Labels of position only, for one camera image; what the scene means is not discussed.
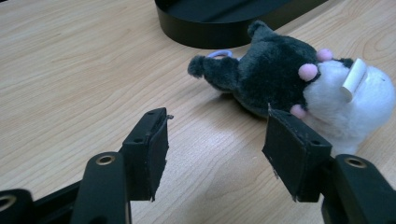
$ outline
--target stuffed toy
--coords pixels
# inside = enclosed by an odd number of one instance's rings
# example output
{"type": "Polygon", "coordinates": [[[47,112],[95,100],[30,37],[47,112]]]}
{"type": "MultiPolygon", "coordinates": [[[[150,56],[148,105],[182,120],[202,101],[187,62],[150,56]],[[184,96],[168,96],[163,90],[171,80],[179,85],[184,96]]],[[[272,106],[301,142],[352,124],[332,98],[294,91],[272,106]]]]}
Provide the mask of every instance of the stuffed toy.
{"type": "Polygon", "coordinates": [[[288,111],[332,143],[332,155],[354,154],[384,124],[395,105],[390,78],[362,60],[335,60],[303,41],[278,35],[264,22],[247,29],[251,46],[241,59],[192,58],[188,73],[231,93],[248,111],[288,111]]]}

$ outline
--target pink paw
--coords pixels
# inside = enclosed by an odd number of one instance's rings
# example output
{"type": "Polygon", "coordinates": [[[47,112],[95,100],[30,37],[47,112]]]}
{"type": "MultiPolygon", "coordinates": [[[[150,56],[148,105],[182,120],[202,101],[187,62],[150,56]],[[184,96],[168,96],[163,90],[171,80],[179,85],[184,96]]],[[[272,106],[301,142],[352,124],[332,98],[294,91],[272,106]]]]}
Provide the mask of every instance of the pink paw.
{"type": "Polygon", "coordinates": [[[320,49],[317,52],[317,58],[320,62],[326,62],[332,59],[332,51],[329,49],[320,49]]]}
{"type": "Polygon", "coordinates": [[[291,107],[290,113],[298,119],[303,119],[306,115],[306,111],[301,105],[294,105],[291,107]]]}
{"type": "Polygon", "coordinates": [[[312,63],[303,64],[299,70],[298,75],[304,81],[310,81],[318,74],[318,68],[312,63]]]}

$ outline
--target black object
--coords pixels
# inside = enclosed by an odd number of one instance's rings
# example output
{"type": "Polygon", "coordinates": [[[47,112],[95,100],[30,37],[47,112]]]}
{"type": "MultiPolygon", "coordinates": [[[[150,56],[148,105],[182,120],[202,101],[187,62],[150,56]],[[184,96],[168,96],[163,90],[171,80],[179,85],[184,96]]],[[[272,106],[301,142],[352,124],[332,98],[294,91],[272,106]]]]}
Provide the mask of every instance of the black object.
{"type": "Polygon", "coordinates": [[[36,202],[29,191],[0,191],[0,223],[131,223],[129,201],[149,201],[166,164],[165,108],[136,124],[120,152],[92,157],[83,179],[36,202]]]}
{"type": "Polygon", "coordinates": [[[273,30],[327,0],[155,0],[163,32],[199,49],[250,43],[248,26],[264,21],[273,30]]]}
{"type": "Polygon", "coordinates": [[[330,156],[331,145],[292,114],[270,109],[262,152],[293,199],[317,202],[325,223],[396,223],[396,192],[373,164],[330,156]]]}

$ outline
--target white plush head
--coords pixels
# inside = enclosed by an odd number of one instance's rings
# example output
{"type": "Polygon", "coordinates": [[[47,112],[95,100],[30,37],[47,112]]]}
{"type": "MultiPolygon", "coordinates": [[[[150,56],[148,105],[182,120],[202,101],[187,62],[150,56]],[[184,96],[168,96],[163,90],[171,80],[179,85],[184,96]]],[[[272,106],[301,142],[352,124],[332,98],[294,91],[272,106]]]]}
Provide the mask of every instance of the white plush head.
{"type": "Polygon", "coordinates": [[[354,154],[358,145],[390,117],[395,90],[381,70],[367,66],[366,76],[349,102],[340,90],[349,68],[338,61],[318,65],[321,76],[304,90],[308,113],[303,118],[332,145],[332,154],[354,154]]]}

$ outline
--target wood grain surface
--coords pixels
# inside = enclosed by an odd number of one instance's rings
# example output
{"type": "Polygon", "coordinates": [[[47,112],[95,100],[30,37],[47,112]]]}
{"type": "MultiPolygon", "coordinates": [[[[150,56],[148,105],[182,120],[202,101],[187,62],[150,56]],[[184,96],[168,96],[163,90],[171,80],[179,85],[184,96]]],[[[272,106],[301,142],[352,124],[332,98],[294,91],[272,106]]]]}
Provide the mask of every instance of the wood grain surface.
{"type": "MultiPolygon", "coordinates": [[[[330,0],[278,32],[363,58],[395,82],[395,21],[394,0],[330,0]]],[[[134,223],[323,222],[320,203],[295,203],[261,153],[266,120],[188,76],[190,59],[211,50],[169,39],[154,1],[2,2],[0,50],[0,189],[39,199],[68,186],[145,112],[167,107],[168,163],[157,200],[132,203],[134,223]]],[[[395,122],[358,152],[394,188],[395,122]]]]}

